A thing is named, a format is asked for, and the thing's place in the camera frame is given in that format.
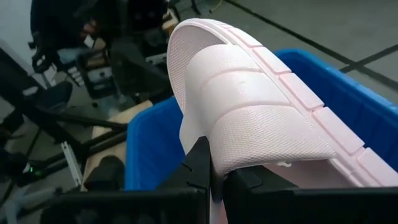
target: wooden board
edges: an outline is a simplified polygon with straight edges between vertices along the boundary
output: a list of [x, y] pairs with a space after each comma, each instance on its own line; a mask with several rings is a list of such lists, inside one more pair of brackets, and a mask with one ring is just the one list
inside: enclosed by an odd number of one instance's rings
[[[140, 103], [139, 105], [133, 106], [132, 108], [119, 113], [116, 116], [113, 116], [112, 118], [109, 119], [109, 121], [114, 121], [114, 122], [118, 122], [118, 123], [128, 123], [139, 112], [141, 112], [147, 108], [150, 108], [151, 106], [152, 106], [152, 103], [150, 101], [145, 101], [143, 103]], [[95, 138], [104, 133], [107, 133], [108, 131], [110, 131], [110, 129], [108, 129], [108, 128], [94, 127], [92, 137]], [[99, 152], [99, 153], [91, 156], [90, 158], [88, 158], [87, 162], [86, 162], [85, 173], [83, 174], [83, 183], [85, 182], [85, 180], [87, 179], [87, 177], [89, 176], [91, 171], [93, 171], [93, 169], [95, 167], [97, 167], [98, 164], [100, 164], [100, 161], [102, 160], [102, 158], [104, 158], [106, 156], [110, 156], [110, 155], [118, 157], [125, 164], [126, 163], [126, 142], [122, 142], [121, 144], [113, 146], [109, 149], [106, 149], [106, 150]], [[81, 185], [81, 190], [82, 191], [86, 190], [83, 185]]]

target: pink rubber sole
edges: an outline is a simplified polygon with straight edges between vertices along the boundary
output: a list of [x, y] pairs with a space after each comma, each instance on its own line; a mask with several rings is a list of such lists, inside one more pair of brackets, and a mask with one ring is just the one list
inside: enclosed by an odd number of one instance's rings
[[[190, 19], [180, 24], [170, 38], [168, 67], [169, 73], [176, 74], [171, 79], [182, 111], [185, 109], [185, 67], [200, 50], [218, 44], [233, 44], [247, 52], [290, 105], [319, 127], [336, 151], [334, 159], [294, 162], [291, 167], [265, 165], [268, 169], [305, 188], [398, 185], [398, 174], [372, 149], [364, 148], [364, 142], [331, 109], [324, 107], [322, 100], [288, 66], [249, 34], [225, 23]], [[188, 57], [173, 58], [177, 54]]]

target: gray floor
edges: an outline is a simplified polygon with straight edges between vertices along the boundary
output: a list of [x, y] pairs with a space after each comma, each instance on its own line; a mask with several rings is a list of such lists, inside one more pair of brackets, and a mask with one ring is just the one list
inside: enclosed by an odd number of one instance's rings
[[[335, 51], [347, 58], [350, 62], [357, 62], [376, 54], [388, 47], [398, 44], [398, 1], [384, 0], [235, 0], [243, 7], [252, 10], [262, 17], [270, 19], [318, 44]], [[241, 9], [223, 2], [212, 14], [211, 9], [217, 2], [197, 0], [198, 7], [203, 13], [202, 17], [217, 19], [236, 26], [271, 50], [299, 48], [304, 49], [330, 65], [341, 69], [348, 65], [347, 61], [337, 60], [328, 54], [298, 40], [280, 29], [269, 25], [260, 19], [249, 15]], [[190, 1], [183, 0], [177, 5], [182, 19], [196, 17], [190, 9]], [[365, 65], [366, 68], [380, 73], [398, 82], [397, 68], [398, 52], [393, 52], [374, 62]], [[368, 74], [353, 70], [348, 76], [398, 104], [398, 90], [386, 87]], [[71, 100], [74, 113], [105, 118], [103, 114], [90, 106], [90, 98], [84, 89], [75, 88]], [[11, 151], [26, 151], [37, 128], [28, 123], [27, 133], [23, 140], [16, 141], [10, 147]], [[81, 139], [91, 137], [90, 128], [67, 126]], [[52, 140], [41, 134], [31, 155], [32, 159], [45, 159], [48, 156], [61, 152], [60, 146], [52, 144]], [[64, 169], [47, 179], [34, 184], [33, 189], [46, 186], [62, 186], [65, 190], [73, 187], [72, 178], [67, 169]], [[40, 212], [24, 217], [21, 223], [39, 223]]]

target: floor tile line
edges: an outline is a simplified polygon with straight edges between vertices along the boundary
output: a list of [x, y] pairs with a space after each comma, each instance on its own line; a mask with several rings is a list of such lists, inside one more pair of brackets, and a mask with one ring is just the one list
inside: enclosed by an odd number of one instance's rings
[[[199, 6], [199, 5], [201, 5], [201, 4], [204, 4], [204, 3], [209, 3], [209, 1], [208, 1], [208, 0], [204, 0], [204, 1], [201, 1], [201, 2], [197, 2], [197, 6]], [[192, 9], [192, 7], [193, 7], [193, 6], [186, 7], [185, 9], [181, 9], [178, 13], [181, 14], [181, 13], [183, 13], [183, 12], [189, 10], [189, 9]]]
[[327, 48], [327, 47], [325, 47], [323, 45], [320, 45], [319, 43], [316, 43], [315, 41], [313, 41], [313, 40], [311, 40], [309, 38], [306, 38], [306, 37], [294, 32], [294, 31], [292, 31], [292, 30], [290, 30], [290, 29], [288, 29], [288, 28], [286, 28], [286, 27], [284, 27], [284, 26], [282, 26], [282, 25], [270, 20], [270, 19], [267, 19], [264, 16], [262, 16], [262, 15], [260, 15], [258, 13], [255, 13], [252, 10], [242, 6], [241, 4], [238, 4], [238, 3], [236, 3], [236, 2], [234, 2], [232, 0], [225, 0], [225, 2], [227, 2], [227, 3], [237, 7], [238, 9], [250, 14], [251, 16], [261, 20], [262, 22], [265, 22], [266, 24], [269, 24], [269, 25], [271, 25], [271, 26], [273, 26], [273, 27], [275, 27], [275, 28], [277, 28], [277, 29], [289, 34], [289, 35], [294, 36], [298, 40], [301, 40], [302, 42], [305, 42], [306, 44], [311, 45], [312, 47], [315, 47], [316, 49], [320, 50], [321, 52], [323, 52], [323, 53], [325, 53], [325, 54], [327, 54], [327, 55], [329, 55], [329, 56], [331, 56], [331, 57], [333, 57], [333, 58], [335, 58], [337, 60], [339, 60], [340, 62], [343, 62], [343, 63], [348, 64], [348, 65], [351, 65], [351, 64], [355, 63], [353, 60], [351, 60], [351, 59], [349, 59], [349, 58], [347, 58], [347, 57], [335, 52], [334, 50], [329, 49], [329, 48]]
[[364, 58], [362, 60], [359, 60], [359, 61], [355, 62], [352, 65], [347, 65], [344, 68], [340, 69], [340, 71], [343, 72], [343, 73], [350, 72], [352, 70], [355, 70], [358, 67], [367, 65], [367, 64], [372, 63], [374, 61], [377, 61], [377, 60], [379, 60], [379, 59], [381, 59], [381, 58], [383, 58], [385, 56], [388, 56], [388, 55], [396, 52], [396, 51], [398, 51], [398, 44], [395, 44], [395, 45], [393, 45], [391, 47], [388, 47], [388, 48], [386, 48], [386, 49], [384, 49], [384, 50], [382, 50], [382, 51], [380, 51], [378, 53], [372, 54], [372, 55], [370, 55], [370, 56], [368, 56], [368, 57], [366, 57], [366, 58]]
[[389, 87], [391, 90], [394, 90], [395, 92], [398, 93], [398, 82], [381, 74], [378, 72], [375, 72], [367, 67], [364, 66], [358, 66], [356, 67], [356, 70], [373, 78], [374, 80], [378, 81], [379, 83], [382, 83], [383, 85]]
[[[266, 24], [269, 24], [269, 25], [271, 25], [271, 26], [273, 26], [273, 27], [275, 27], [275, 28], [277, 28], [277, 29], [279, 29], [279, 30], [281, 30], [281, 31], [283, 31], [283, 32], [285, 32], [285, 33], [297, 38], [298, 40], [301, 40], [302, 42], [304, 42], [304, 43], [306, 43], [308, 45], [311, 45], [312, 47], [316, 48], [317, 50], [319, 50], [319, 51], [321, 51], [321, 52], [323, 52], [323, 53], [325, 53], [325, 54], [327, 54], [327, 55], [339, 60], [340, 62], [343, 62], [343, 63], [347, 64], [348, 66], [351, 66], [351, 65], [354, 65], [354, 64], [358, 63], [358, 62], [355, 62], [355, 61], [353, 61], [353, 60], [351, 60], [351, 59], [349, 59], [349, 58], [347, 58], [347, 57], [335, 52], [334, 50], [331, 50], [331, 49], [329, 49], [329, 48], [327, 48], [325, 46], [322, 46], [322, 45], [316, 43], [315, 41], [310, 40], [310, 39], [308, 39], [308, 38], [306, 38], [306, 37], [294, 32], [294, 31], [292, 31], [292, 30], [290, 30], [290, 29], [288, 29], [288, 28], [286, 28], [286, 27], [284, 27], [284, 26], [282, 26], [282, 25], [280, 25], [280, 24], [278, 24], [278, 23], [276, 23], [276, 22], [274, 22], [274, 21], [272, 21], [270, 19], [267, 19], [267, 18], [265, 18], [264, 16], [262, 16], [262, 15], [260, 15], [258, 13], [253, 12], [252, 10], [250, 10], [250, 9], [248, 9], [248, 8], [246, 8], [246, 7], [242, 6], [242, 5], [234, 2], [233, 0], [225, 0], [225, 2], [237, 7], [238, 9], [248, 13], [249, 15], [261, 20], [262, 22], [265, 22]], [[375, 71], [373, 71], [373, 70], [371, 70], [371, 69], [369, 69], [369, 68], [367, 68], [365, 66], [362, 66], [362, 65], [358, 65], [355, 69], [357, 71], [359, 71], [359, 72], [361, 72], [361, 73], [363, 73], [363, 74], [375, 79], [376, 81], [384, 84], [385, 86], [391, 88], [392, 90], [398, 92], [398, 82], [396, 82], [395, 80], [393, 80], [393, 79], [391, 79], [391, 78], [389, 78], [389, 77], [387, 77], [387, 76], [385, 76], [385, 75], [383, 75], [381, 73], [375, 72]]]

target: metal stand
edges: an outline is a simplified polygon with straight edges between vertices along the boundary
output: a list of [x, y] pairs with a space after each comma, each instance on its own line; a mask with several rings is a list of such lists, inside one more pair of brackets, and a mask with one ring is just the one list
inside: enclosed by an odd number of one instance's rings
[[73, 181], [75, 181], [76, 186], [80, 186], [83, 182], [83, 175], [81, 174], [81, 171], [79, 169], [79, 164], [76, 161], [75, 154], [73, 153], [67, 142], [61, 143], [61, 147], [65, 158], [67, 159], [68, 167], [70, 173], [72, 174]]
[[[117, 145], [126, 140], [127, 124], [113, 123], [109, 121], [102, 121], [98, 119], [84, 118], [79, 116], [72, 116], [68, 114], [57, 114], [38, 108], [33, 102], [27, 99], [21, 91], [7, 82], [0, 82], [0, 96], [13, 105], [22, 114], [26, 115], [39, 128], [44, 130], [49, 136], [53, 137], [55, 142], [67, 142], [71, 147], [76, 160], [84, 167], [86, 160], [92, 154], [101, 152], [109, 147]], [[90, 139], [87, 142], [80, 142], [73, 137], [69, 132], [63, 129], [58, 121], [64, 121], [82, 126], [101, 126], [112, 129], [111, 132]], [[65, 156], [63, 153], [57, 154], [46, 159], [44, 165], [50, 166], [56, 162], [61, 161]], [[57, 164], [53, 168], [49, 167], [48, 171], [44, 171], [45, 175], [50, 175], [67, 166], [65, 161], [62, 164]]]

